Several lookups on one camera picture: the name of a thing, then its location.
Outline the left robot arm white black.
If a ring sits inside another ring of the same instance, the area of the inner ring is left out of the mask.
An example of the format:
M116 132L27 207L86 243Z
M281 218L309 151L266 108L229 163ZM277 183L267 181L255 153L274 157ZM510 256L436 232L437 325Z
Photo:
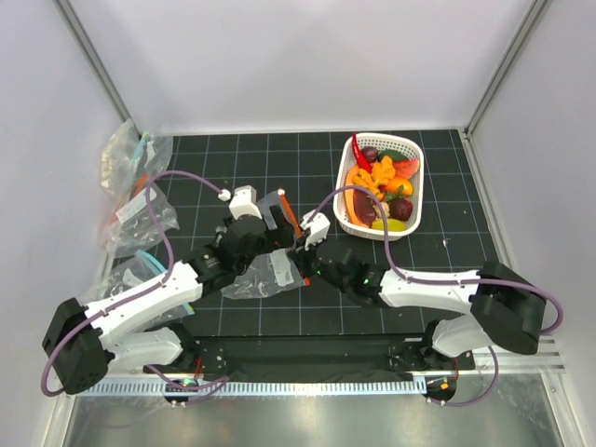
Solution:
M70 298L58 305L42 348L44 395L75 395L101 381L116 360L112 346L147 321L231 285L252 261L292 246L295 215L285 205L270 205L264 216L228 217L208 245L169 264L166 273L115 297L82 305Z

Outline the yellow orange ginger root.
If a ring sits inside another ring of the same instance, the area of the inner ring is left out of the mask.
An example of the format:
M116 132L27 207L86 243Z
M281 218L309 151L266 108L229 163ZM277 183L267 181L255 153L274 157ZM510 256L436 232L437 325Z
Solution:
M384 156L381 161L372 163L371 171L354 166L350 171L350 175L353 184L368 189L377 198L382 198L384 193L381 188L387 186L396 176L396 170L393 166L393 160L389 156Z

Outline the white perforated plastic basket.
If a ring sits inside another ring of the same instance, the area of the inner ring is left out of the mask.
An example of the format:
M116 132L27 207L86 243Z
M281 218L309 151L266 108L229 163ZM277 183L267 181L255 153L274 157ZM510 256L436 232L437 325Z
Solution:
M423 203L423 189L424 189L424 174L425 174L425 158L420 146L406 138L391 136L381 133L358 133L356 135L359 148L374 147L379 152L393 150L397 151L408 160L419 162L419 167L416 173L411 178L413 184L413 195L409 200L413 204L413 212L409 220L405 223L406 227L400 231L389 231L388 237L390 241L399 240L402 237L410 235L416 230L421 222L422 217L422 203ZM352 137L349 137L344 146L344 151L341 157L337 182L335 187L345 185L348 172L357 165L357 160L354 158L352 150ZM365 228L360 223L354 223L349 216L348 210L353 208L353 205L348 205L345 198L345 193L337 195L333 199L333 212L339 222L341 228L349 235L355 237L362 237L369 240L382 240L383 232L381 230Z

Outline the red chili pepper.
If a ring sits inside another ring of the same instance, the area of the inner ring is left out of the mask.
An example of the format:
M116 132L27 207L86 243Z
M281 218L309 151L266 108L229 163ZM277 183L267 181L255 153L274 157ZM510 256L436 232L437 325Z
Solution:
M366 156L362 153L362 151L359 148L356 132L354 132L351 137L351 148L352 148L352 154L353 154L354 158L356 159L359 168L364 169L368 173L371 173L373 170L373 167L372 167L371 163L367 160Z

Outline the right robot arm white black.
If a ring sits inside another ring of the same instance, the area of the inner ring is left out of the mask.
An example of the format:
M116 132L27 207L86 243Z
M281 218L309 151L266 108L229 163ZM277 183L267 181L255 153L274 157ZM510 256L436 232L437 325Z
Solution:
M360 306L423 307L453 312L428 324L419 346L426 367L442 368L470 350L496 345L519 355L538 350L547 301L536 286L499 262L459 273L396 272L362 262L336 241L301 237L289 257Z

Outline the clear zip bag orange zipper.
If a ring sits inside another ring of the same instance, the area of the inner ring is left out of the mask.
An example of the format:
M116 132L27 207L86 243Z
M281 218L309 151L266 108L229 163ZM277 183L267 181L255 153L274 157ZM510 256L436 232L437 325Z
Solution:
M302 235L302 229L283 188L257 200L255 206L264 219L267 230L276 232L289 227L287 234L290 235L290 243L294 243ZM271 251L258 254L242 275L222 289L223 297L232 300L262 299L304 286L306 280L301 277L298 267L291 260L289 251L290 248L284 248L279 241L274 241Z

